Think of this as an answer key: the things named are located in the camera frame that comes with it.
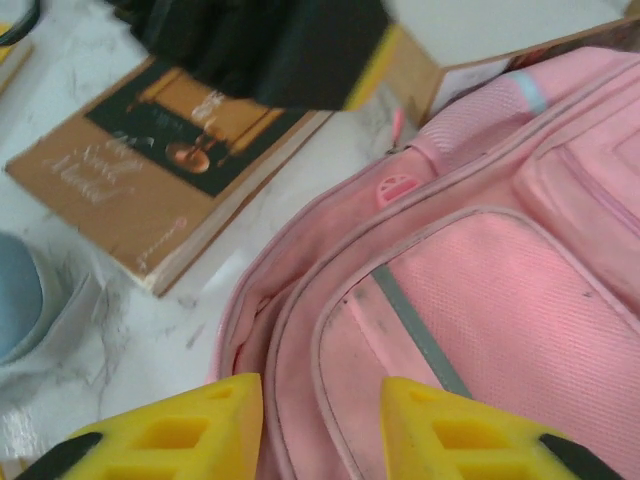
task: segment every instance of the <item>light blue object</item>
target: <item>light blue object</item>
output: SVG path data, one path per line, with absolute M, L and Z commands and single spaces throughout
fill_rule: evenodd
M 547 99 L 538 88 L 538 84 L 534 78 L 528 72 L 516 70 L 515 72 L 507 73 L 507 75 L 518 82 L 522 94 L 529 103 L 531 113 L 540 115 L 548 108 Z
M 0 362 L 33 330 L 43 307 L 40 276 L 29 249 L 0 233 Z

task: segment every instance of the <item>pink mesh fabric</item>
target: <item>pink mesh fabric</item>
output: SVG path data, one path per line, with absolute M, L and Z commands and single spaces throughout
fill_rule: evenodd
M 442 175 L 477 159 L 534 116 L 520 86 L 503 76 L 440 112 L 414 143 L 430 142 L 427 152 Z
M 534 118 L 532 101 L 551 106 L 627 58 L 627 53 L 602 55 L 602 49 L 586 47 L 524 69 L 528 85 L 503 75 L 436 115 L 412 144 L 442 175 L 477 159 Z
M 477 400 L 553 426 L 637 478 L 638 319 L 554 242 L 476 214 L 390 267 Z

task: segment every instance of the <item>pink backpack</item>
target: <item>pink backpack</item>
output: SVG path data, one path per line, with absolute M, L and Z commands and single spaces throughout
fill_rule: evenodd
M 502 75 L 325 193 L 245 273 L 212 379 L 259 372 L 257 478 L 385 478 L 402 376 L 640 478 L 640 55 Z

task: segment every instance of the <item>table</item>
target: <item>table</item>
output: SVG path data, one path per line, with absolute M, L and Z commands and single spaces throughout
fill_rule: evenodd
M 3 165 L 145 58 L 101 1 L 49 4 L 32 35 L 33 56 L 0 97 Z M 22 6 L 2 2 L 0 19 L 17 19 Z M 40 454 L 88 423 L 202 385 L 234 283 L 302 206 L 389 147 L 388 99 L 335 115 L 292 159 L 194 266 L 207 277 L 202 292 L 178 285 L 157 300 L 102 263 L 106 289 L 84 335 L 69 339 L 72 354 L 0 388 L 0 459 Z M 46 252 L 59 269 L 89 264 L 93 247 L 6 175 L 0 196 L 1 229 Z M 222 266 L 214 271 L 214 264 Z

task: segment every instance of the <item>zipper pull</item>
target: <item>zipper pull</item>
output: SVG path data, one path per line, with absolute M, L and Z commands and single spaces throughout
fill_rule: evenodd
M 387 155 L 393 155 L 395 153 L 404 150 L 404 147 L 400 147 L 400 137 L 402 137 L 402 131 L 404 130 L 405 115 L 404 110 L 401 108 L 396 109 L 396 113 L 393 116 L 393 129 L 391 132 L 391 148 L 387 150 Z

